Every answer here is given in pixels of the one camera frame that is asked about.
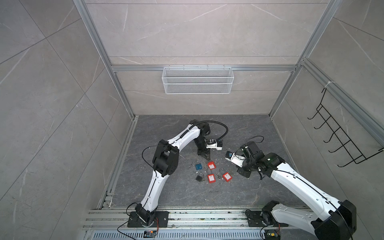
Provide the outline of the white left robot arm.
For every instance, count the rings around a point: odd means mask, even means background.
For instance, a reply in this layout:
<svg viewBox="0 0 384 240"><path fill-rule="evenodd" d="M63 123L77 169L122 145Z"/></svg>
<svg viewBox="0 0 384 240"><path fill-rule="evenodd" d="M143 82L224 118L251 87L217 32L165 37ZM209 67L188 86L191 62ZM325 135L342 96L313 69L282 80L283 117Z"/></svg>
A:
<svg viewBox="0 0 384 240"><path fill-rule="evenodd" d="M210 123L223 126L225 133L217 139L208 141L206 136L211 133ZM222 138L228 132L229 128L221 122L192 120L174 138L167 141L160 140L152 160L153 173L147 192L140 203L130 204L130 206L135 205L135 210L131 213L128 213L128 210L126 210L129 219L119 227L151 227L153 224L156 225L156 228L165 227L168 222L169 213L157 213L158 201L167 179L178 167L180 152L193 141L198 148L198 156L210 161L211 149L222 150Z"/></svg>

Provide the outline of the small black padlock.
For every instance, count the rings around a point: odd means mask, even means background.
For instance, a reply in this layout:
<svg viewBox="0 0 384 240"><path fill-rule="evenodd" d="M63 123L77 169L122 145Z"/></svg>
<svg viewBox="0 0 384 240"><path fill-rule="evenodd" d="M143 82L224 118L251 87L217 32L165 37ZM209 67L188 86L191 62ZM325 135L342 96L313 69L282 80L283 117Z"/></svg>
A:
<svg viewBox="0 0 384 240"><path fill-rule="evenodd" d="M203 174L203 173L199 173L199 174L196 176L196 181L198 181L198 182L203 182L203 181L204 181L204 174Z"/></svg>

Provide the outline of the red padlock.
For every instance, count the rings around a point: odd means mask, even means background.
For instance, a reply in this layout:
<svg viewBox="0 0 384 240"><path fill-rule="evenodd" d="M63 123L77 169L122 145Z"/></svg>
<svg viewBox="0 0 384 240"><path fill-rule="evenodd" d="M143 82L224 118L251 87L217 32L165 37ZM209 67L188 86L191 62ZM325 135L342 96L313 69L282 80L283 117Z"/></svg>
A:
<svg viewBox="0 0 384 240"><path fill-rule="evenodd" d="M220 169L219 169L219 172L220 172L222 178L223 178L226 182L229 182L229 181L231 181L231 180L233 179L233 177L231 176L231 174L230 174L228 171L226 171L224 168L220 168Z"/></svg>
<svg viewBox="0 0 384 240"><path fill-rule="evenodd" d="M208 168L209 168L210 170L213 170L213 169L216 168L216 164L215 164L213 161L208 162L208 163L207 163L207 166L208 166Z"/></svg>
<svg viewBox="0 0 384 240"><path fill-rule="evenodd" d="M210 184L216 182L216 177L215 177L215 174L213 173L213 170L207 169L207 178Z"/></svg>

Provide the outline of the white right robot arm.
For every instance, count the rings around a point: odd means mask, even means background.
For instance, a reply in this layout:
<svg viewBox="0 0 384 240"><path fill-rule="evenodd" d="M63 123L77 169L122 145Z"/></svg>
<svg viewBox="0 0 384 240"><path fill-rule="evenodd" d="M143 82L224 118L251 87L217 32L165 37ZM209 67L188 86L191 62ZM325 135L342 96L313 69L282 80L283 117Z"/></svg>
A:
<svg viewBox="0 0 384 240"><path fill-rule="evenodd" d="M239 147L242 152L227 152L226 159L246 178L252 172L269 177L290 190L302 200L310 211L287 207L270 201L262 208L265 226L287 224L313 234L319 240L351 240L357 230L357 209L350 201L339 201L322 191L297 173L283 158L275 153L264 154L252 140Z"/></svg>

